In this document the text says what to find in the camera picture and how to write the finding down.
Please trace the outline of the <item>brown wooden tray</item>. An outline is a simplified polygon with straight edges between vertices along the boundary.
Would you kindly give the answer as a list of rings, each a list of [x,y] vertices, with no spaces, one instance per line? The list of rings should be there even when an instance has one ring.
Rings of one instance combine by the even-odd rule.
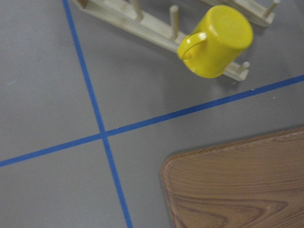
[[[301,228],[304,129],[170,156],[161,180],[176,228]]]

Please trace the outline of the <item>yellow cup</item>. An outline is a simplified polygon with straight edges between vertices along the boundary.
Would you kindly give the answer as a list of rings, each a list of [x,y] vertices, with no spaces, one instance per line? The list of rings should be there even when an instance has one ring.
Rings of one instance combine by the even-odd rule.
[[[253,37],[245,16],[230,6],[217,5],[182,40],[177,55],[196,75],[216,78],[250,47]]]

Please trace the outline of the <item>wooden cup rack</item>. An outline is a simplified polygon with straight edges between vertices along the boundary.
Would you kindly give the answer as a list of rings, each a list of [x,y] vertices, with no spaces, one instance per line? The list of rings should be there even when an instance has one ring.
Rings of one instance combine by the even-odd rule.
[[[274,19],[273,9],[278,1],[273,1],[268,8],[253,0],[209,0],[210,9],[217,5],[227,5],[245,16],[250,23],[262,27],[271,24]],[[110,23],[120,29],[137,35],[151,43],[177,54],[177,48],[187,36],[179,29],[179,7],[170,7],[170,24],[143,11],[136,0],[77,0],[75,5],[83,12]],[[233,61],[223,75],[237,81],[246,79],[250,64],[241,65]]]

